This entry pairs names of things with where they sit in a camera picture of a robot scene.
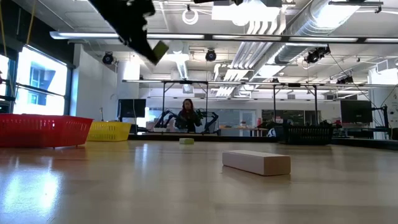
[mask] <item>ceiling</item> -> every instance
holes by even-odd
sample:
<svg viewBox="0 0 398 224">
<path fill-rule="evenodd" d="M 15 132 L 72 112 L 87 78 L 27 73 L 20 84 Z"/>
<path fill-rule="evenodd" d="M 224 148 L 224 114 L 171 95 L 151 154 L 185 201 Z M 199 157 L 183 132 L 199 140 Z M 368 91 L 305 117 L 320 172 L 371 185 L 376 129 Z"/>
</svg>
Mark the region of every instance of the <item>ceiling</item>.
<svg viewBox="0 0 398 224">
<path fill-rule="evenodd" d="M 27 11 L 32 10 L 33 0 L 14 0 Z M 287 10 L 287 21 L 294 17 L 309 0 L 295 0 L 296 6 Z M 348 21 L 337 28 L 332 35 L 343 36 L 397 36 L 398 23 L 398 1 L 383 0 L 383 11 L 396 12 L 397 14 L 372 12 L 355 13 Z M 199 20 L 194 25 L 188 25 L 182 21 L 182 10 L 184 5 L 164 4 L 164 11 L 148 18 L 149 32 L 175 32 L 175 33 L 214 33 L 214 34 L 243 34 L 246 33 L 248 26 L 236 26 L 230 21 L 211 20 L 212 3 L 202 5 L 192 4 L 192 9 L 200 9 L 205 13 L 199 13 Z M 112 32 L 112 28 L 86 1 L 74 0 L 38 0 L 35 10 L 36 16 L 60 31 L 80 31 L 80 32 Z M 190 60 L 187 62 L 189 70 L 213 71 L 215 63 L 206 62 L 205 54 L 207 48 L 214 48 L 217 53 L 217 61 L 228 62 L 232 60 L 237 52 L 239 42 L 204 42 L 189 41 Z M 358 69 L 354 74 L 356 82 L 366 82 L 366 70 L 371 63 L 383 57 L 398 57 L 398 45 L 330 45 L 332 55 L 342 69 L 348 69 L 360 65 L 363 69 Z M 85 45 L 85 49 L 92 55 L 102 58 L 105 51 L 113 51 L 118 60 L 129 60 L 133 54 L 130 49 L 121 45 L 115 40 L 91 40 Z M 282 82 L 325 82 L 329 76 L 341 72 L 341 68 L 335 63 L 333 58 L 326 57 L 309 69 L 306 63 L 302 64 L 302 58 L 298 59 L 297 66 L 288 66 L 283 70 L 284 75 L 280 77 Z M 142 66 L 142 73 L 149 77 L 151 73 L 165 73 L 165 71 L 176 70 L 175 62 L 162 60 L 155 68 L 149 68 L 145 62 Z"/>
</svg>

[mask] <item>computer screen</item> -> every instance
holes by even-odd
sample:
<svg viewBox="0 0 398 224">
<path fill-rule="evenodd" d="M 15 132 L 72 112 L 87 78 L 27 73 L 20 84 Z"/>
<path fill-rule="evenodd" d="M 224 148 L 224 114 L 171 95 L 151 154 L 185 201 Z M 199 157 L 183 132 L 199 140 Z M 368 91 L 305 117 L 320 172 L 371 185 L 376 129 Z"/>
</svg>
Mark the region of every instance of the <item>computer screen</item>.
<svg viewBox="0 0 398 224">
<path fill-rule="evenodd" d="M 373 122 L 372 103 L 364 100 L 341 100 L 341 122 L 370 123 Z"/>
<path fill-rule="evenodd" d="M 145 99 L 119 100 L 118 115 L 121 118 L 145 118 Z"/>
</svg>

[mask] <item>person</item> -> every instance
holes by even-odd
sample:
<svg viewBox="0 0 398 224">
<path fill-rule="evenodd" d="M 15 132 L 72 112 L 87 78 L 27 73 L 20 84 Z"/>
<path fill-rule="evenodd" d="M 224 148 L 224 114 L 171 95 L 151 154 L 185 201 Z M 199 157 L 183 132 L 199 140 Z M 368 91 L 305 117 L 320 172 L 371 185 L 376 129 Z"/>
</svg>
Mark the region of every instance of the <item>person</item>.
<svg viewBox="0 0 398 224">
<path fill-rule="evenodd" d="M 178 129 L 187 129 L 189 133 L 196 132 L 195 126 L 200 126 L 201 121 L 199 116 L 193 109 L 191 99 L 185 99 L 182 103 L 182 110 L 179 112 L 175 121 L 175 126 Z"/>
</svg>

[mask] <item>metal pole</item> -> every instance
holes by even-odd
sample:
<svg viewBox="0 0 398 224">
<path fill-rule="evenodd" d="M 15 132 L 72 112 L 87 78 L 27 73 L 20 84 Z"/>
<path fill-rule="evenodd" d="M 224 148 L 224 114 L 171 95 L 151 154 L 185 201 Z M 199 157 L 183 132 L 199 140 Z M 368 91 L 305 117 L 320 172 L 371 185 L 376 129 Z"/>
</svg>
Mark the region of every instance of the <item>metal pole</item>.
<svg viewBox="0 0 398 224">
<path fill-rule="evenodd" d="M 276 96 L 276 93 L 275 93 L 275 85 L 274 85 L 274 122 L 276 122 L 276 99 L 275 99 L 275 96 Z"/>
<path fill-rule="evenodd" d="M 163 82 L 163 103 L 162 103 L 162 114 L 163 114 L 163 112 L 164 112 L 164 95 L 165 95 L 165 92 L 166 92 L 166 82 Z"/>
<path fill-rule="evenodd" d="M 207 94 L 208 92 L 209 92 L 209 84 L 206 84 L 206 123 L 205 123 L 205 127 L 207 125 L 207 101 L 209 99 L 209 94 Z"/>
<path fill-rule="evenodd" d="M 317 97 L 317 86 L 314 87 L 314 92 L 315 92 L 315 124 L 318 125 L 318 97 Z"/>
</svg>

